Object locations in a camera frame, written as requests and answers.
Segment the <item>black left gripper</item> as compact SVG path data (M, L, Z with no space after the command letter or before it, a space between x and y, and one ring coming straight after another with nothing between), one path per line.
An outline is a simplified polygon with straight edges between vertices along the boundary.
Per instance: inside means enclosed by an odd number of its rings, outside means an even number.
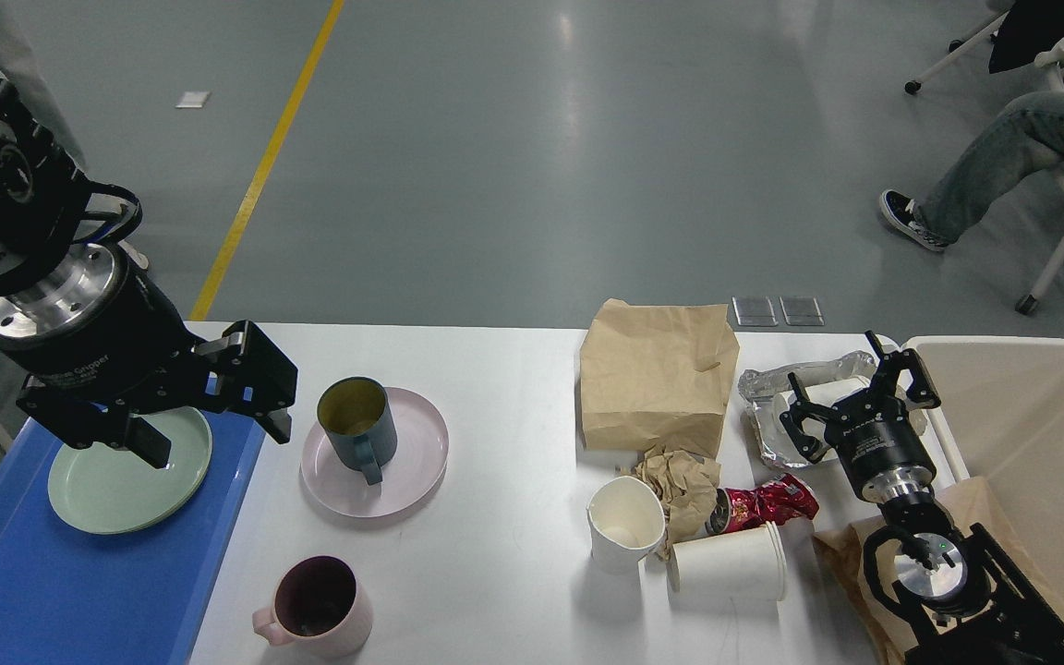
M194 408L252 417L290 440L290 358L252 320L199 340L117 246L72 246L54 273L0 297L0 353L26 373L17 406L72 449L105 443L165 468L173 444L142 413L180 405L173 375L190 352Z

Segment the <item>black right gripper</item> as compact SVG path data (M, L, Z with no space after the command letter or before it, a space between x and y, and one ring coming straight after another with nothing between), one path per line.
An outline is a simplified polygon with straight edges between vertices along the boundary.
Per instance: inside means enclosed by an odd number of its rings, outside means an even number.
M866 330L864 336L878 356L864 408L846 411L833 408L839 401L812 403L805 383L789 373L786 379L795 400L789 411L781 413L780 422L810 464L839 458L858 500L882 504L929 493L937 468L911 421L911 412L940 408L937 388L915 349L887 352L874 330ZM816 416L828 411L836 417Z

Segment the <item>brown paper under arm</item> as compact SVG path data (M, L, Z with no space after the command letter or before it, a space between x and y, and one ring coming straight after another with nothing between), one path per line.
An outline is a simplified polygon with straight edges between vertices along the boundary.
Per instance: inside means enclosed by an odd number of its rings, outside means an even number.
M1058 565L1040 561L1040 546L1026 543L1005 514L996 493L984 477L959 481L941 491L938 499L949 509L951 517L964 533L971 523L988 527L990 534L1000 543L1008 555L1023 568L1032 585L1046 598L1064 622L1064 592L1058 589ZM861 568L862 544L884 523L879 516L857 519L835 530L818 530L814 534L816 556L839 582L839 588L852 603L861 624L868 632L878 664L903 664L904 653L916 647L911 627L900 622L886 609L879 606L870 591L866 589Z

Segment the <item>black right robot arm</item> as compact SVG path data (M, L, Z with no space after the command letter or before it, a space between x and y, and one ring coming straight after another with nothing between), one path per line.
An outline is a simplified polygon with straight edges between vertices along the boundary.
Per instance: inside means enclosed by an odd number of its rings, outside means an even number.
M1064 622L986 527L963 535L935 498L932 458L911 413L941 404L919 354L883 349L868 386L815 403L787 375L793 401L780 423L807 462L828 450L858 500L884 523L863 543L862 571L875 601L912 628L909 664L1064 664Z

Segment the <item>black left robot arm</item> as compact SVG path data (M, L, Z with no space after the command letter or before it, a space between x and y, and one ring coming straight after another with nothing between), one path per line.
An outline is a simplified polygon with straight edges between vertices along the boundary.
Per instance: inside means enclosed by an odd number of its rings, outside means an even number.
M127 450L155 468L174 408L252 417L290 439L298 368L257 325L218 340L186 327L119 246L142 223L130 190L87 178L0 79L0 352L26 370L18 408L72 449Z

